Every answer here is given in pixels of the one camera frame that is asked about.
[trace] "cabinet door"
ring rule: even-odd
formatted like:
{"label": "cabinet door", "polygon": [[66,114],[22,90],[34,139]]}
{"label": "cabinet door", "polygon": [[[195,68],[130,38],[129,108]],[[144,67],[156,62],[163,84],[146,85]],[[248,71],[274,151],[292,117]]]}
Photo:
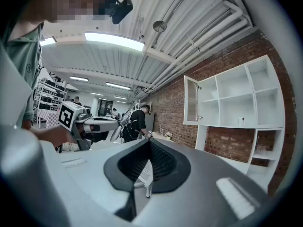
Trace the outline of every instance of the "cabinet door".
{"label": "cabinet door", "polygon": [[198,81],[184,76],[184,124],[199,124]]}

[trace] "ceiling light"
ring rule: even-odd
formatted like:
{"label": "ceiling light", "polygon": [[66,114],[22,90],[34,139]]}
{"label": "ceiling light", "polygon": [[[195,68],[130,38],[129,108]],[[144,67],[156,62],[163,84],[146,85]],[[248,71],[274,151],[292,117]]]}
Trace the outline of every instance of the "ceiling light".
{"label": "ceiling light", "polygon": [[48,39],[45,39],[44,41],[40,41],[41,46],[48,45],[48,44],[55,44],[57,41],[54,37],[50,37]]}
{"label": "ceiling light", "polygon": [[96,94],[96,95],[103,96],[103,94],[99,94],[99,93],[90,93],[90,94]]}
{"label": "ceiling light", "polygon": [[127,100],[127,98],[124,98],[124,97],[118,97],[118,96],[114,96],[115,98],[120,98],[120,99],[123,99],[123,100]]}
{"label": "ceiling light", "polygon": [[126,89],[126,90],[131,89],[130,87],[125,87],[125,86],[121,86],[121,85],[117,85],[117,84],[113,84],[113,83],[109,83],[109,82],[107,82],[106,85],[112,86],[112,87],[119,87],[119,88],[123,88],[123,89]]}
{"label": "ceiling light", "polygon": [[70,76],[70,79],[79,80],[79,81],[89,81],[87,78],[79,78],[79,77],[73,77],[73,76]]}
{"label": "ceiling light", "polygon": [[105,42],[110,44],[117,44],[120,46],[128,47],[134,50],[142,51],[144,47],[144,43],[128,39],[125,37],[121,37],[118,35],[107,35],[101,33],[84,33],[86,40],[89,41],[98,41],[98,42]]}

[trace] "man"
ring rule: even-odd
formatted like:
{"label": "man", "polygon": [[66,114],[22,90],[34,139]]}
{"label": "man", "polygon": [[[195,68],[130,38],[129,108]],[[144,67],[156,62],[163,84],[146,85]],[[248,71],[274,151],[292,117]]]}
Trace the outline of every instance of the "man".
{"label": "man", "polygon": [[125,143],[136,140],[140,131],[147,138],[151,137],[151,135],[147,132],[145,125],[145,115],[148,114],[149,111],[150,106],[144,104],[141,109],[138,109],[132,113],[130,118],[131,122],[124,127],[122,132]]}
{"label": "man", "polygon": [[82,106],[82,104],[79,102],[79,97],[78,96],[75,97],[74,104],[78,104],[78,105]]}
{"label": "man", "polygon": [[112,118],[116,119],[116,117],[118,115],[117,110],[115,108],[113,108],[113,110],[110,113],[112,114]]}
{"label": "man", "polygon": [[[0,46],[4,48],[20,75],[32,89],[42,67],[39,40],[44,21],[75,20],[76,15],[97,14],[99,9],[105,8],[105,1],[15,0],[10,8],[4,11],[0,24]],[[16,125],[31,131],[39,140],[51,142],[54,147],[73,142],[70,132],[60,125],[43,130],[31,128],[34,116],[32,97],[33,95],[27,102],[22,102],[24,108]]]}

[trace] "black t-shirt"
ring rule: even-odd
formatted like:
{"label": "black t-shirt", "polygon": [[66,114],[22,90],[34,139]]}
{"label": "black t-shirt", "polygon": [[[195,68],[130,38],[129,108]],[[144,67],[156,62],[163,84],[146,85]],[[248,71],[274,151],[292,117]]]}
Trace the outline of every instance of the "black t-shirt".
{"label": "black t-shirt", "polygon": [[135,130],[140,131],[140,129],[146,128],[145,113],[141,109],[136,110],[132,113],[131,121],[134,121],[134,120],[137,120],[137,121],[133,122],[133,126],[134,126],[133,128]]}

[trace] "brick wall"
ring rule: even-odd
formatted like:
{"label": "brick wall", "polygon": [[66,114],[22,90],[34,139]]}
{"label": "brick wall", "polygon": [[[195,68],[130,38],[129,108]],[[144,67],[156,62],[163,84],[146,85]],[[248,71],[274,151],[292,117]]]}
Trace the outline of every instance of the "brick wall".
{"label": "brick wall", "polygon": [[[289,76],[277,51],[261,31],[256,31],[217,52],[149,95],[144,101],[152,101],[152,111],[155,112],[153,128],[155,132],[160,132],[160,129],[163,129],[164,133],[170,131],[173,133],[174,142],[194,148],[197,126],[183,125],[184,75],[195,80],[203,80],[266,54],[277,72],[285,104],[285,140],[282,155],[275,175],[268,186],[268,194],[272,195],[281,183],[292,157],[296,134],[296,115],[294,93]],[[254,130],[251,129],[209,127],[205,151],[247,162],[253,136]],[[269,148],[270,140],[266,140],[264,144],[267,144]],[[268,162],[255,159],[252,164],[266,166]]]}

